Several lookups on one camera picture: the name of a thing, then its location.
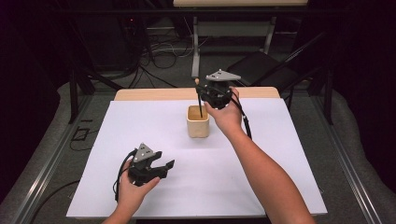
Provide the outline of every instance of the small wooden cup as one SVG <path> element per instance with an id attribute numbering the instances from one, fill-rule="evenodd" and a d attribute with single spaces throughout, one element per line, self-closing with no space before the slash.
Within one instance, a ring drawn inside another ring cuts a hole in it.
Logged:
<path id="1" fill-rule="evenodd" d="M 191 138 L 209 136 L 209 115 L 204 106 L 202 106 L 202 117 L 198 105 L 189 106 L 187 109 L 187 128 Z"/>

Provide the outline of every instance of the metal rail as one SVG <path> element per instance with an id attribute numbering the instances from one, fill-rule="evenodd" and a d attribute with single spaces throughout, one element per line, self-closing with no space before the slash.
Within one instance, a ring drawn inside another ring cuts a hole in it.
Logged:
<path id="1" fill-rule="evenodd" d="M 77 119 L 81 118 L 84 115 L 85 110 L 92 100 L 91 96 L 83 96 L 81 100 L 81 113 L 77 116 Z M 56 170 L 56 166 L 62 159 L 62 155 L 64 154 L 64 149 L 66 148 L 67 141 L 73 135 L 73 131 L 78 126 L 78 122 L 74 122 L 66 127 L 62 138 L 58 142 L 57 147 L 50 157 L 47 159 L 47 162 L 44 164 L 41 169 L 39 175 L 35 179 L 32 187 L 27 193 L 25 199 L 21 203 L 20 208 L 18 209 L 15 217 L 11 221 L 11 223 L 29 223 L 32 218 L 32 214 L 35 211 L 35 207 L 37 206 L 41 195 L 46 189 L 53 173 Z"/>
<path id="2" fill-rule="evenodd" d="M 327 134 L 332 141 L 332 145 L 334 146 L 336 155 L 338 160 L 340 161 L 341 168 L 343 169 L 346 179 L 349 182 L 350 187 L 352 188 L 353 193 L 355 194 L 356 200 L 358 201 L 359 206 L 361 207 L 361 211 L 363 212 L 367 223 L 369 224 L 381 224 L 382 221 L 375 211 L 374 205 L 370 200 L 370 196 L 367 193 L 366 188 L 364 187 L 361 179 L 355 171 L 355 168 L 349 159 L 346 149 L 344 148 L 340 138 L 334 127 L 330 125 L 323 113 L 321 112 L 323 105 L 320 101 L 319 97 L 312 96 L 312 102 L 317 110 L 320 120 L 325 128 Z"/>

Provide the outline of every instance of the wire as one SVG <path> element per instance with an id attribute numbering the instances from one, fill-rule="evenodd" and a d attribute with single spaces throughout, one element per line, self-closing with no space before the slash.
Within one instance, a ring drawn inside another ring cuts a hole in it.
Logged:
<path id="1" fill-rule="evenodd" d="M 123 169 L 123 166 L 125 165 L 125 163 L 128 161 L 128 159 L 130 158 L 130 157 L 132 157 L 133 155 L 134 155 L 134 152 L 135 152 L 135 150 L 134 151 L 132 151 L 132 152 L 130 152 L 130 153 L 128 153 L 128 155 L 125 157 L 125 159 L 123 160 L 123 162 L 122 162 L 122 164 L 121 164 L 121 167 L 120 167 L 120 170 L 119 170 L 119 174 L 118 174 L 118 176 L 117 176 L 117 180 L 116 180 L 116 182 L 114 183 L 114 185 L 113 185 L 113 191 L 114 191 L 114 193 L 115 193 L 115 200 L 118 202 L 119 201 L 119 189 L 120 189 L 120 178 L 121 178 L 121 175 L 122 175 L 122 173 L 124 173 L 126 170 L 128 170 L 129 169 L 129 167 L 127 168 L 127 169 Z"/>
<path id="2" fill-rule="evenodd" d="M 151 80 L 151 78 L 149 77 L 149 74 L 148 74 L 147 72 L 145 72 L 145 74 L 146 74 L 146 76 L 148 77 L 148 81 L 149 81 L 149 83 L 151 83 L 152 88 L 155 89 L 154 83 L 152 83 L 152 80 Z"/>
<path id="3" fill-rule="evenodd" d="M 68 186 L 70 186 L 70 185 L 77 184 L 79 181 L 80 181 L 80 180 L 75 180 L 75 181 L 70 182 L 70 183 L 68 183 L 68 184 L 65 184 L 65 185 L 61 186 L 60 188 L 56 189 L 55 191 L 53 191 L 46 199 L 44 199 L 44 201 L 43 201 L 43 202 L 38 206 L 38 208 L 35 210 L 35 213 L 34 213 L 32 219 L 30 220 L 30 223 L 31 223 L 31 224 L 34 223 L 35 218 L 36 218 L 37 215 L 38 215 L 38 212 L 41 210 L 41 208 L 44 206 L 44 204 L 45 204 L 55 193 L 57 193 L 57 192 L 60 191 L 61 189 L 64 189 L 64 188 L 66 188 L 66 187 L 68 187 Z"/>
<path id="4" fill-rule="evenodd" d="M 233 95 L 236 97 L 236 100 L 238 101 L 238 103 L 233 99 L 233 97 L 231 98 L 231 100 L 239 107 L 239 110 L 241 111 L 242 118 L 243 118 L 244 123 L 245 123 L 245 128 L 246 128 L 246 130 L 247 130 L 247 136 L 248 136 L 250 139 L 252 139 L 252 137 L 251 137 L 250 125 L 248 124 L 248 117 L 247 117 L 247 115 L 245 114 L 244 110 L 242 109 L 242 105 L 241 105 L 241 102 L 239 101 L 238 96 L 235 94 L 235 92 L 232 91 L 232 93 L 233 93 Z"/>
<path id="5" fill-rule="evenodd" d="M 159 66 L 156 62 L 153 62 L 156 67 L 161 68 L 161 69 L 166 69 L 166 68 L 171 68 L 171 67 L 173 67 L 176 64 L 177 56 L 176 56 L 175 53 L 163 52 L 162 51 L 162 52 L 156 53 L 154 57 L 158 57 L 158 56 L 162 56 L 162 55 L 171 55 L 171 56 L 173 56 L 173 61 L 171 62 L 170 65 L 167 65 L 167 66 Z"/>
<path id="6" fill-rule="evenodd" d="M 211 37 L 211 36 L 207 36 L 207 37 L 205 38 L 205 40 L 202 41 L 202 43 L 198 45 L 198 47 L 201 47 L 201 46 L 202 46 L 204 43 L 206 43 L 206 41 L 209 40 L 210 38 L 212 38 L 212 37 Z M 170 49 L 160 49 L 160 46 L 163 46 L 163 45 L 170 46 L 171 48 L 170 48 Z M 192 54 L 194 48 L 193 48 L 193 46 L 192 46 L 191 48 L 188 48 L 187 45 L 186 45 L 186 48 L 184 48 L 184 49 L 178 49 L 178 48 L 174 48 L 174 45 L 173 45 L 172 43 L 163 42 L 163 43 L 161 43 L 161 44 L 158 44 L 157 47 L 156 47 L 155 49 L 152 49 L 152 50 L 151 50 L 151 52 L 168 51 L 168 50 L 172 50 L 172 52 L 173 52 L 173 53 L 175 54 L 175 56 L 177 56 L 178 58 L 184 58 L 184 57 L 187 57 L 187 56 L 189 56 L 190 54 Z M 177 53 L 175 52 L 175 50 L 184 50 L 184 52 L 181 53 L 181 54 L 177 54 Z"/>
<path id="7" fill-rule="evenodd" d="M 140 78 L 142 78 L 142 76 L 143 76 L 143 73 L 144 73 L 144 71 L 142 70 L 142 72 L 140 73 L 140 76 L 139 76 L 139 78 L 137 79 L 137 81 L 136 81 L 136 83 L 132 86 L 132 88 L 131 89 L 134 89 L 135 87 L 136 87 L 136 85 L 137 85 L 137 83 L 139 83 L 139 81 L 140 81 Z"/>
<path id="8" fill-rule="evenodd" d="M 136 78 L 137 78 L 137 73 L 138 73 L 138 72 L 139 72 L 139 66 L 137 66 L 136 71 L 134 72 L 134 78 L 132 79 L 131 84 L 128 85 L 128 89 L 131 89 L 132 84 L 134 83 L 134 81 L 135 81 Z"/>
<path id="9" fill-rule="evenodd" d="M 82 135 L 79 135 L 79 136 L 75 137 L 74 139 L 79 139 L 80 137 L 85 136 L 85 135 L 87 135 L 87 134 L 90 134 L 90 133 L 97 133 L 97 132 L 99 132 L 99 130 L 92 131 L 92 132 L 88 132 L 88 133 L 84 133 L 84 134 L 82 134 Z M 75 148 L 72 147 L 72 143 L 73 143 L 73 142 L 76 142 L 76 140 L 71 140 L 70 143 L 69 143 L 69 146 L 70 146 L 70 148 L 71 148 L 73 151 L 86 151 L 86 150 L 91 150 L 91 149 L 92 149 L 91 147 L 81 148 L 81 149 L 75 149 Z"/>
<path id="10" fill-rule="evenodd" d="M 152 75 L 152 74 L 151 74 L 146 68 L 144 68 L 143 66 L 140 66 L 140 68 L 141 68 L 143 71 L 145 71 L 148 75 L 150 75 L 150 76 L 152 76 L 152 77 L 154 77 L 154 78 L 157 78 L 158 80 L 160 80 L 160 81 L 162 81 L 162 82 L 168 84 L 169 86 L 171 86 L 171 87 L 173 87 L 173 88 L 177 88 L 177 86 L 175 86 L 175 85 L 173 85 L 173 84 L 171 84 L 171 83 L 169 83 L 169 82 L 167 82 L 167 81 L 165 81 L 165 80 L 163 80 L 163 79 L 161 79 L 161 78 L 159 78 L 159 77 L 156 77 L 156 76 Z"/>

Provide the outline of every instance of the white paper sheet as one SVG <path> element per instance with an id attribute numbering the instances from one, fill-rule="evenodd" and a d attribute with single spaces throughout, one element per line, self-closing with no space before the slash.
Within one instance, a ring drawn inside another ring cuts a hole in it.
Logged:
<path id="1" fill-rule="evenodd" d="M 282 99 L 240 99 L 253 140 L 296 183 L 311 214 L 327 213 Z M 207 138 L 189 138 L 186 112 L 196 101 L 114 101 L 92 148 L 67 217 L 108 217 L 123 159 L 143 142 L 175 161 L 136 218 L 260 217 L 265 214 L 231 144 L 210 118 Z"/>

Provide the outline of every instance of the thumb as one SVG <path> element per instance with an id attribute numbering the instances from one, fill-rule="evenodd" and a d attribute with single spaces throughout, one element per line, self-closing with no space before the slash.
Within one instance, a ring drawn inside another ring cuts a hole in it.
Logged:
<path id="1" fill-rule="evenodd" d="M 215 110 L 208 102 L 204 102 L 206 112 L 212 115 L 212 111 Z"/>
<path id="2" fill-rule="evenodd" d="M 157 176 L 140 188 L 144 189 L 146 193 L 149 193 L 158 183 L 160 183 L 160 178 Z"/>

